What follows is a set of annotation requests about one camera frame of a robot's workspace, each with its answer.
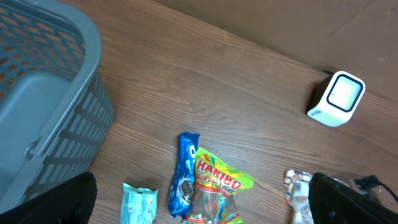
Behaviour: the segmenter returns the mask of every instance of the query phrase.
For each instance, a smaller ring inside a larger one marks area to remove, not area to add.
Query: blue snack wrapper
[[[195,155],[199,136],[188,132],[180,135],[180,154],[169,197],[169,212],[174,218],[177,215],[184,217],[193,199]]]
[[[152,224],[156,217],[157,190],[123,184],[120,224]]]

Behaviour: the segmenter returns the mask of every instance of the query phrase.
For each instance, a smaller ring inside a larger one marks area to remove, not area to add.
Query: haribo logo
[[[215,169],[212,165],[207,164],[201,159],[197,163],[197,170],[213,174],[218,179],[219,183],[224,183],[225,186],[230,187],[233,190],[239,190],[242,187],[242,183],[240,183],[240,181],[232,179],[232,177],[218,169]]]

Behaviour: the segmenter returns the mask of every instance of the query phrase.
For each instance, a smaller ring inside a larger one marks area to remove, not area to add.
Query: light blue wrapper
[[[124,183],[120,224],[152,224],[156,217],[157,192]]]

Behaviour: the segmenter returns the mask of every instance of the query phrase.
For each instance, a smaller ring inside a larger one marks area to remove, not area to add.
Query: wall
[[[157,0],[398,100],[397,0]]]

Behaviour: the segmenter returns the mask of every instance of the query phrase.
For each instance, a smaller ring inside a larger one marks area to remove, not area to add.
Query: candy wrapper
[[[121,224],[152,224],[156,216],[156,208],[157,190],[135,189],[128,184],[123,184]]]
[[[313,224],[308,201],[312,175],[308,172],[297,170],[286,171],[285,176],[285,196],[286,201],[293,206],[292,224]]]
[[[182,133],[180,135],[180,154],[170,189],[169,212],[175,218],[184,217],[193,198],[195,176],[195,154],[198,148],[199,134]]]
[[[220,212],[218,214],[218,224],[243,224],[243,219],[239,216],[233,196],[220,198]]]
[[[250,175],[199,148],[195,159],[195,196],[183,223],[243,223],[232,195],[251,188],[253,183]]]

